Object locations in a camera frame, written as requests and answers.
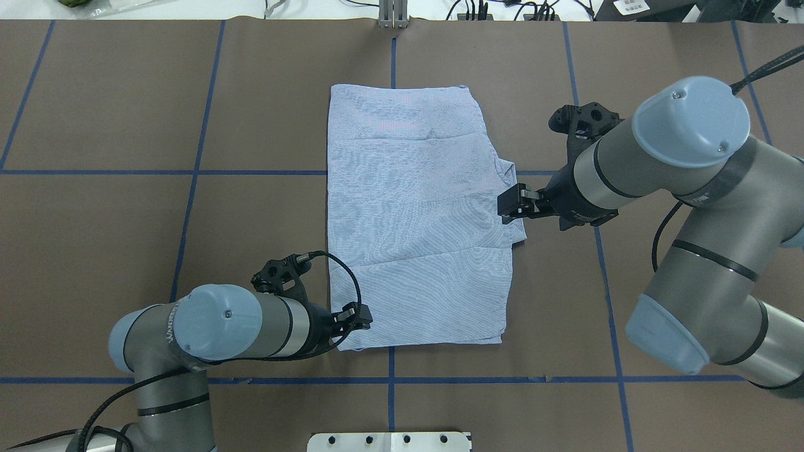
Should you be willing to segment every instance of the white label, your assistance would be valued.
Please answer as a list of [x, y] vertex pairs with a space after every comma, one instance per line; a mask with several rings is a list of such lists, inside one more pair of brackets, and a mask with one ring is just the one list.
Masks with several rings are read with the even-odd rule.
[[627, 16], [629, 14], [642, 13], [650, 9], [645, 0], [617, 0], [614, 2], [620, 14]]

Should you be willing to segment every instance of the cable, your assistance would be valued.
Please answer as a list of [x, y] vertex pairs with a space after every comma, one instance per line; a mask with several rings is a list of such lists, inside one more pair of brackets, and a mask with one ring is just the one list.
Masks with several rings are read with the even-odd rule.
[[87, 436], [89, 435], [89, 430], [92, 428], [92, 424], [97, 421], [98, 417], [111, 405], [115, 400], [123, 397], [124, 395], [128, 394], [129, 392], [136, 391], [143, 386], [147, 386], [148, 384], [155, 383], [160, 380], [165, 380], [166, 378], [170, 378], [172, 376], [182, 375], [188, 373], [189, 371], [185, 368], [178, 368], [172, 370], [170, 372], [165, 372], [163, 374], [159, 374], [157, 376], [152, 376], [146, 380], [140, 381], [139, 383], [132, 384], [127, 388], [123, 388], [120, 391], [116, 392], [113, 396], [106, 399], [98, 409], [95, 410], [95, 413], [89, 417], [87, 423], [84, 424], [84, 427], [78, 433], [78, 452], [87, 452]]
[[741, 89], [745, 88], [751, 82], [757, 81], [763, 77], [767, 77], [775, 72], [779, 72], [784, 68], [788, 68], [799, 61], [804, 60], [804, 46], [798, 46], [795, 49], [788, 51], [784, 55], [778, 56], [766, 64], [763, 64], [754, 72], [751, 72], [743, 80], [731, 85], [732, 94], [737, 94]]
[[654, 243], [653, 246], [650, 247], [650, 262], [653, 264], [654, 273], [656, 273], [656, 271], [658, 270], [658, 256], [657, 256], [658, 240], [662, 238], [662, 232], [664, 232], [664, 228], [667, 226], [668, 223], [670, 223], [670, 220], [672, 220], [673, 215], [675, 215], [675, 213], [679, 211], [681, 206], [683, 206], [682, 202], [679, 201], [678, 203], [676, 203], [675, 206], [673, 206], [673, 208], [670, 209], [670, 211], [664, 217], [664, 220], [662, 220], [662, 223], [658, 226], [658, 229], [656, 229], [656, 235], [654, 236]]
[[[455, 0], [455, 3], [453, 3], [453, 6], [451, 8], [449, 8], [449, 13], [447, 13], [447, 18], [444, 19], [444, 20], [449, 20], [449, 17], [452, 16], [452, 12], [455, 11], [455, 6], [457, 6], [457, 4], [460, 3], [460, 2], [461, 2], [461, 0]], [[469, 10], [466, 10], [466, 17], [469, 17]]]
[[535, 2], [525, 2], [525, 3], [523, 3], [523, 4], [522, 4], [522, 6], [520, 6], [520, 7], [519, 7], [519, 9], [516, 11], [516, 16], [514, 16], [514, 20], [516, 20], [516, 19], [518, 19], [518, 18], [519, 18], [519, 13], [521, 13], [521, 12], [522, 12], [522, 10], [525, 8], [525, 6], [528, 6], [528, 5], [533, 6], [533, 15], [534, 15], [534, 16], [536, 16], [536, 12], [537, 12], [537, 11], [538, 11], [538, 9], [539, 9], [539, 5], [536, 5], [536, 3], [535, 3]]
[[[9, 447], [9, 449], [17, 449], [18, 447], [32, 446], [34, 444], [39, 444], [40, 442], [50, 441], [51, 439], [62, 438], [62, 437], [65, 437], [65, 436], [71, 436], [71, 435], [74, 435], [76, 433], [78, 433], [78, 429], [64, 430], [64, 431], [61, 431], [61, 432], [58, 432], [58, 433], [49, 434], [49, 435], [45, 435], [45, 436], [40, 437], [40, 438], [32, 439], [30, 441], [21, 442], [16, 446]], [[118, 441], [122, 441], [123, 444], [126, 447], [129, 448], [128, 449], [129, 452], [134, 451], [134, 445], [131, 443], [131, 440], [128, 437], [126, 437], [124, 434], [118, 432], [115, 429], [107, 429], [106, 427], [101, 427], [99, 425], [96, 425], [95, 429], [93, 429], [93, 432], [92, 432], [93, 436], [95, 436], [95, 434], [104, 434], [104, 435], [110, 436], [112, 438], [115, 438]]]
[[115, 438], [119, 442], [122, 442], [123, 445], [128, 448], [129, 452], [134, 452], [134, 444], [131, 443], [131, 440], [127, 436], [125, 436], [124, 434], [118, 432], [117, 430], [115, 430], [115, 429], [107, 429], [106, 427], [101, 427], [99, 425], [95, 427], [95, 430], [99, 434], [104, 434], [104, 435], [110, 436], [112, 438]]
[[586, 11], [586, 14], [589, 14], [589, 18], [593, 21], [595, 20], [595, 10], [592, 5], [592, 0], [589, 0], [589, 6], [586, 6], [586, 3], [581, 2], [580, 0], [573, 0], [575, 3], [581, 5]]
[[379, 5], [373, 5], [371, 3], [355, 2], [355, 0], [343, 0], [343, 1], [347, 2], [347, 3], [352, 3], [353, 5], [358, 5], [358, 6], [373, 6], [375, 8], [379, 8]]
[[77, 431], [78, 431], [78, 429], [72, 429], [72, 430], [64, 430], [64, 431], [61, 431], [61, 432], [58, 432], [58, 433], [45, 435], [43, 437], [32, 439], [30, 441], [20, 442], [17, 446], [9, 447], [9, 449], [16, 449], [18, 447], [30, 446], [32, 444], [39, 444], [40, 442], [50, 441], [51, 439], [56, 439], [56, 438], [61, 438], [61, 437], [64, 437], [64, 436], [74, 435], [74, 434], [76, 434]]
[[349, 277], [351, 278], [352, 283], [355, 285], [355, 294], [357, 296], [357, 312], [355, 312], [355, 316], [352, 317], [352, 320], [349, 321], [349, 324], [347, 325], [347, 327], [343, 329], [343, 336], [341, 336], [340, 339], [338, 339], [336, 342], [330, 344], [329, 346], [324, 347], [323, 349], [321, 349], [319, 351], [313, 351], [313, 352], [308, 353], [306, 355], [283, 356], [281, 358], [272, 358], [272, 357], [269, 356], [269, 357], [266, 357], [266, 358], [247, 358], [247, 360], [258, 360], [258, 361], [299, 361], [299, 360], [307, 360], [309, 358], [315, 358], [316, 356], [323, 355], [324, 353], [327, 353], [328, 351], [333, 350], [338, 345], [343, 343], [343, 341], [346, 340], [346, 338], [349, 336], [349, 333], [351, 333], [355, 329], [355, 322], [357, 322], [357, 314], [360, 314], [360, 308], [363, 306], [363, 296], [360, 294], [360, 284], [358, 284], [358, 282], [357, 282], [357, 277], [355, 276], [354, 273], [352, 273], [351, 269], [346, 264], [343, 263], [343, 261], [338, 259], [336, 256], [334, 256], [332, 254], [329, 254], [326, 251], [313, 251], [312, 253], [310, 253], [310, 260], [313, 260], [314, 258], [319, 257], [319, 256], [326, 256], [327, 258], [331, 259], [334, 263], [340, 265], [341, 268], [343, 268], [344, 270], [346, 270], [347, 273], [349, 273]]

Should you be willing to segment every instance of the blue tape line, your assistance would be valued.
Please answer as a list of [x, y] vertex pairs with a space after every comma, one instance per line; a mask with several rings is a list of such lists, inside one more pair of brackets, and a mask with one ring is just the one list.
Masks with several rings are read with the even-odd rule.
[[[743, 68], [743, 76], [749, 75], [749, 68], [745, 64], [745, 55], [743, 55], [743, 46], [740, 43], [740, 32], [737, 30], [737, 22], [732, 20], [732, 33], [734, 34], [734, 43], [737, 45], [737, 55], [740, 56], [740, 65]], [[770, 132], [768, 132], [768, 126], [765, 124], [765, 115], [762, 114], [762, 108], [759, 106], [759, 100], [757, 99], [757, 94], [753, 90], [753, 84], [749, 83], [749, 92], [751, 93], [751, 101], [754, 103], [754, 108], [757, 109], [757, 117], [759, 117], [759, 124], [762, 127], [762, 134], [765, 135], [765, 141], [773, 146], [773, 142], [770, 140]]]
[[[2, 170], [4, 175], [195, 175], [195, 170]], [[520, 170], [519, 176], [552, 176], [556, 171]], [[326, 170], [198, 170], [202, 176], [326, 176]]]
[[51, 20], [51, 24], [47, 28], [47, 33], [45, 34], [45, 40], [42, 43], [42, 48], [39, 49], [39, 57], [36, 58], [36, 64], [34, 64], [34, 70], [31, 71], [31, 78], [28, 79], [28, 85], [25, 87], [25, 93], [23, 94], [23, 99], [19, 102], [19, 109], [17, 109], [17, 116], [14, 117], [14, 122], [11, 124], [11, 131], [8, 133], [8, 140], [6, 140], [6, 147], [3, 149], [2, 157], [0, 157], [0, 171], [2, 171], [3, 167], [6, 165], [6, 159], [8, 158], [8, 153], [11, 152], [11, 143], [14, 142], [14, 135], [17, 134], [17, 127], [19, 126], [20, 120], [23, 118], [25, 105], [28, 103], [28, 97], [31, 95], [31, 90], [34, 88], [34, 81], [36, 80], [36, 75], [39, 74], [39, 67], [42, 66], [42, 60], [44, 59], [45, 51], [47, 50], [47, 45], [50, 43], [50, 38], [53, 35], [54, 27], [55, 27], [55, 20]]
[[564, 28], [564, 48], [567, 49], [567, 66], [569, 67], [569, 83], [572, 85], [572, 100], [575, 105], [578, 105], [578, 86], [575, 84], [575, 67], [572, 65], [572, 46], [569, 42], [569, 26], [566, 22], [562, 22], [561, 26]]
[[3, 170], [4, 175], [192, 175], [192, 170]]
[[[737, 375], [665, 376], [357, 376], [357, 377], [216, 377], [209, 384], [304, 385], [304, 384], [619, 384], [625, 383], [730, 383], [745, 381]], [[104, 376], [3, 376], [0, 384], [132, 384], [128, 377]]]
[[672, 375], [672, 376], [624, 376], [626, 383], [695, 383], [745, 381], [739, 375]]
[[391, 39], [391, 88], [396, 89], [396, 38]]
[[595, 242], [597, 243], [597, 259], [603, 275], [603, 286], [605, 288], [605, 302], [609, 310], [609, 335], [611, 336], [611, 348], [614, 354], [614, 369], [617, 372], [617, 388], [620, 392], [620, 408], [622, 410], [622, 424], [626, 431], [626, 446], [629, 452], [634, 452], [634, 437], [631, 433], [631, 420], [628, 412], [628, 398], [626, 396], [626, 385], [622, 376], [622, 363], [620, 361], [620, 344], [617, 341], [617, 325], [614, 322], [614, 308], [611, 302], [611, 289], [609, 287], [609, 272], [605, 266], [605, 254], [603, 253], [603, 239], [600, 229], [595, 226]]
[[199, 175], [326, 176], [326, 170], [200, 170]]
[[388, 431], [396, 431], [396, 347], [388, 348]]
[[204, 107], [203, 121], [201, 123], [201, 134], [199, 136], [199, 147], [195, 155], [195, 166], [193, 167], [193, 180], [190, 182], [190, 194], [187, 197], [187, 209], [184, 212], [184, 224], [182, 225], [182, 238], [178, 243], [178, 256], [176, 257], [176, 269], [173, 273], [173, 285], [170, 288], [170, 302], [176, 301], [178, 292], [178, 274], [182, 271], [184, 260], [184, 249], [187, 245], [187, 227], [190, 225], [190, 213], [193, 210], [195, 200], [195, 188], [198, 185], [199, 170], [201, 168], [201, 158], [203, 156], [203, 145], [207, 139], [207, 125], [209, 124], [209, 113], [212, 109], [212, 96], [215, 94], [215, 79], [218, 74], [218, 64], [220, 62], [220, 49], [224, 45], [224, 32], [226, 31], [226, 21], [220, 21], [218, 31], [218, 47], [215, 49], [215, 62], [212, 64], [212, 75], [209, 80], [209, 92], [207, 93], [207, 105]]

